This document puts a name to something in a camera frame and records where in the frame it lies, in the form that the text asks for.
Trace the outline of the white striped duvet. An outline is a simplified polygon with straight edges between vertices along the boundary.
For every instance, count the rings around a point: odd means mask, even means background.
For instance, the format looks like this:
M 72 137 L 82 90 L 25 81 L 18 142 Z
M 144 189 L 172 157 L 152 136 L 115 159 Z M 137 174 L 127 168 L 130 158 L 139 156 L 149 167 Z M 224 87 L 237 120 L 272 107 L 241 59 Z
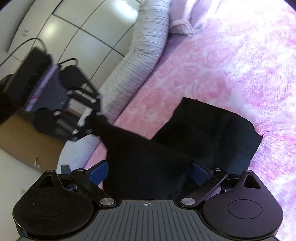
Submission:
M 169 31 L 171 1 L 144 1 L 133 26 L 132 42 L 128 53 L 100 87 L 101 113 L 113 124 L 146 79 L 163 54 Z M 78 140 L 67 141 L 57 164 L 69 171 L 85 167 L 100 139 L 93 134 Z

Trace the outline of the cardboard box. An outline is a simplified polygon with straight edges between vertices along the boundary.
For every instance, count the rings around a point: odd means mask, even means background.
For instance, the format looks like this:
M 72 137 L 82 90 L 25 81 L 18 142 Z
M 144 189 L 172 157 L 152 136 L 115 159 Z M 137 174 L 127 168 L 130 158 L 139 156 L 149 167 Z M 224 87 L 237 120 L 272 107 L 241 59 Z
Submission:
M 40 172 L 57 168 L 65 143 L 65 140 L 39 133 L 18 115 L 1 125 L 1 149 Z

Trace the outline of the white wardrobe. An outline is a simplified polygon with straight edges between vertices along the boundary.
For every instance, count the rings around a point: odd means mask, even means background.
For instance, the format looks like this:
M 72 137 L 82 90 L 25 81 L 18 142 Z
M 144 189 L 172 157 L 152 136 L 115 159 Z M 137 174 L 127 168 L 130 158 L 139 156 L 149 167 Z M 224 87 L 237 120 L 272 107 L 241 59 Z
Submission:
M 142 1 L 35 1 L 9 47 L 1 77 L 44 42 L 55 63 L 76 58 L 100 88 L 128 53 Z

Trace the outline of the black trousers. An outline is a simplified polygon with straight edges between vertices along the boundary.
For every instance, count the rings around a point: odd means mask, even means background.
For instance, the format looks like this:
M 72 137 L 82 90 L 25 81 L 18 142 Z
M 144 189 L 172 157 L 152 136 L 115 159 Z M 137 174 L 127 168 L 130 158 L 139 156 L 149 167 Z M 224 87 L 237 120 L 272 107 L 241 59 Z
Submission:
M 194 188 L 194 164 L 241 174 L 262 141 L 247 119 L 190 98 L 151 139 L 104 116 L 89 116 L 85 124 L 107 149 L 103 189 L 116 200 L 179 199 Z

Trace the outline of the pink floral bedspread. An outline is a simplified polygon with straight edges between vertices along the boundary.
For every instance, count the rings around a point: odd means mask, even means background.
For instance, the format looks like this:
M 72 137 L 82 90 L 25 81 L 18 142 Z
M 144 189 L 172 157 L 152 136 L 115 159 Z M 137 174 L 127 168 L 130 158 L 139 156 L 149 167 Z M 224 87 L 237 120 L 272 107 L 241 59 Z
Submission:
M 202 32 L 163 58 L 115 121 L 152 138 L 183 97 L 227 109 L 263 136 L 250 168 L 295 240 L 295 10 L 286 1 L 222 1 Z

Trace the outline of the purple pillow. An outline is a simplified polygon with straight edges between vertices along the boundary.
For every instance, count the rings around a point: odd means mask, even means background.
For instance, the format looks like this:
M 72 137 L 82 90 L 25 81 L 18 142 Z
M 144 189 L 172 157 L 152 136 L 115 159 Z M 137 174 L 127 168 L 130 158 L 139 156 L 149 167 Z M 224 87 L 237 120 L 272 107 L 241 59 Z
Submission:
M 176 0 L 169 8 L 169 33 L 193 36 L 215 15 L 218 0 Z

